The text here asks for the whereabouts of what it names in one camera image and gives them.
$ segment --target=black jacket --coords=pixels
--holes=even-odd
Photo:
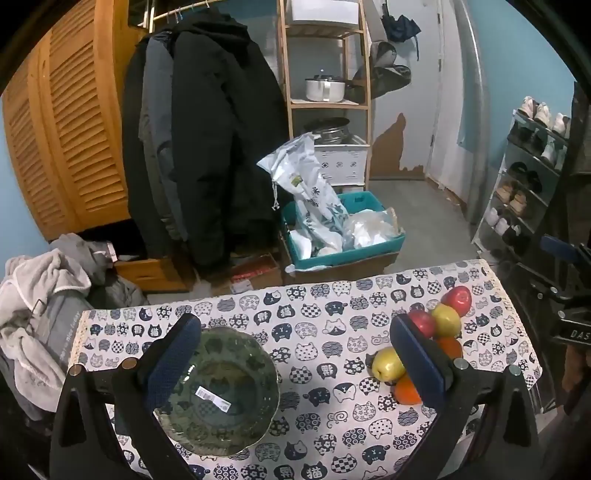
[[[125,93],[121,113],[123,166],[128,190],[129,215],[138,226],[148,256],[162,258],[170,254],[171,240],[152,198],[144,146],[138,138],[147,44],[148,37],[136,46],[125,74]]]
[[[244,25],[215,8],[172,28],[178,196],[202,270],[274,241],[271,179],[256,166],[289,139],[277,80]]]

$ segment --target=wooden wardrobe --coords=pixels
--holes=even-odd
[[[4,93],[12,165],[48,241],[129,219],[121,103],[127,64],[147,30],[128,25],[128,8],[128,0],[80,0],[35,46]],[[190,288],[171,259],[116,268],[144,290]]]

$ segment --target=tablecloth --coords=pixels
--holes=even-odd
[[[272,356],[281,376],[277,415],[265,437],[229,458],[176,448],[206,480],[375,479],[395,472],[434,420],[425,406],[403,406],[390,386],[369,375],[368,357],[390,345],[391,316],[432,309],[464,284],[473,307],[459,341],[474,368],[518,365],[529,388],[542,369],[525,329],[484,260],[417,268],[357,282],[267,288],[214,299],[91,310],[83,315],[70,364],[90,371],[140,357],[185,312],[202,325],[248,332]],[[465,433],[474,431],[473,409]],[[118,436],[134,470],[147,473],[129,437]]]

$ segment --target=barcode sticker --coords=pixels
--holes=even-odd
[[[230,410],[230,406],[232,405],[222,397],[218,397],[215,393],[212,393],[203,387],[199,387],[195,392],[195,395],[197,395],[199,398],[202,398],[203,400],[209,400],[224,413]]]
[[[244,293],[249,290],[254,290],[254,288],[252,288],[251,281],[246,279],[237,281],[230,285],[230,290],[232,290],[232,293]]]

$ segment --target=blue gripper pad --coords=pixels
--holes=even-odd
[[[390,342],[423,403],[439,412],[445,404],[445,381],[435,363],[413,335],[408,323],[412,324],[413,321],[406,314],[396,315],[392,318]]]
[[[144,381],[144,403],[148,411],[166,403],[201,340],[201,322],[191,313],[183,314],[185,316],[190,316],[187,323]]]
[[[542,238],[540,238],[540,248],[544,252],[547,252],[560,260],[564,260],[567,263],[577,264],[580,262],[579,252],[574,245],[558,240],[553,236],[542,236]]]

